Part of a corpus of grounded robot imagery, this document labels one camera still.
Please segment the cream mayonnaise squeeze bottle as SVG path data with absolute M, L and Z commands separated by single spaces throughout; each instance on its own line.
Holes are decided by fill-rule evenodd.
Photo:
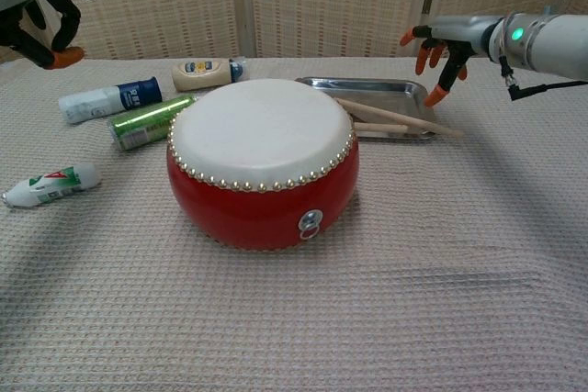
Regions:
M 224 86 L 250 77 L 244 57 L 191 59 L 175 64 L 172 80 L 178 92 Z

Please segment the small white green tube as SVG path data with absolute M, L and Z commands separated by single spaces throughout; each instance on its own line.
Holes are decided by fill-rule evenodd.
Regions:
M 20 181 L 0 195 L 0 200 L 7 207 L 31 208 L 72 196 L 100 183 L 97 168 L 90 162 L 83 162 Z

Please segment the stainless steel tray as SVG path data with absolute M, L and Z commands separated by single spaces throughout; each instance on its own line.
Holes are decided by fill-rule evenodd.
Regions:
M 427 91 L 421 84 L 398 79 L 359 79 L 335 77 L 301 77 L 296 81 L 322 91 L 331 97 L 379 107 L 387 111 L 400 113 L 412 118 L 436 122 L 435 112 L 425 107 L 423 101 Z M 384 118 L 370 117 L 365 112 L 352 114 L 354 122 L 400 124 Z M 359 131 L 361 139 L 373 140 L 427 140 L 435 136 L 434 132 L 423 129 L 408 129 L 406 133 Z

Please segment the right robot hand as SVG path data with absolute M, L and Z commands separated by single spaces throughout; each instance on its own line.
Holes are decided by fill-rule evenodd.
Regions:
M 442 101 L 454 82 L 467 78 L 467 61 L 476 55 L 489 55 L 489 41 L 501 16 L 438 16 L 427 25 L 409 28 L 400 39 L 400 46 L 407 46 L 415 39 L 422 39 L 415 63 L 415 73 L 420 75 L 426 64 L 435 68 L 445 50 L 447 62 L 436 86 L 424 100 L 433 107 Z

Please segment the green drink can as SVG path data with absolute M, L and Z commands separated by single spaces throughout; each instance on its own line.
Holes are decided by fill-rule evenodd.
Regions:
M 129 151 L 165 139 L 175 116 L 196 101 L 194 95 L 181 95 L 138 107 L 110 118 L 107 128 L 115 146 L 120 151 Z

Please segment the red drum white skin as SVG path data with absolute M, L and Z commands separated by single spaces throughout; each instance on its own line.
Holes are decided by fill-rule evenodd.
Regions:
M 212 239 L 276 250 L 341 216 L 356 188 L 359 146 L 352 118 L 326 93 L 255 79 L 177 113 L 166 165 L 178 205 Z

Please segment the wooden drumstick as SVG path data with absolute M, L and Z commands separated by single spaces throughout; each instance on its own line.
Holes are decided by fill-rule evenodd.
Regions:
M 355 122 L 354 129 L 356 131 L 382 132 L 382 133 L 395 133 L 395 134 L 404 134 L 408 131 L 408 127 L 406 125 L 374 124 L 374 123 L 365 123 L 365 122 Z
M 434 122 L 430 122 L 427 120 L 409 117 L 409 116 L 406 116 L 403 114 L 391 112 L 391 111 L 384 110 L 384 109 L 381 109 L 378 107 L 359 104 L 356 102 L 345 100 L 340 97 L 336 97 L 335 100 L 348 111 L 360 111 L 360 112 L 369 113 L 371 115 L 375 115 L 378 117 L 387 118 L 392 121 L 396 121 L 397 123 L 400 123 L 401 125 L 428 130 L 428 131 L 431 131 L 431 132 L 434 132 L 434 133 L 440 134 L 440 135 L 446 135 L 446 136 L 451 136 L 451 137 L 456 137 L 456 138 L 461 138 L 464 136 L 464 132 L 461 130 L 443 127 L 439 124 L 436 124 Z

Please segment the beige woven tablecloth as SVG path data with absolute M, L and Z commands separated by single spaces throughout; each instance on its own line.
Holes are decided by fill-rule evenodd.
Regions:
M 0 203 L 0 392 L 588 391 L 588 87 L 511 102 L 469 62 L 461 139 L 361 143 L 344 215 L 280 252 L 208 238 L 161 142 L 117 151 L 58 99 L 168 60 L 0 64 L 0 192 L 92 162 L 102 184 Z

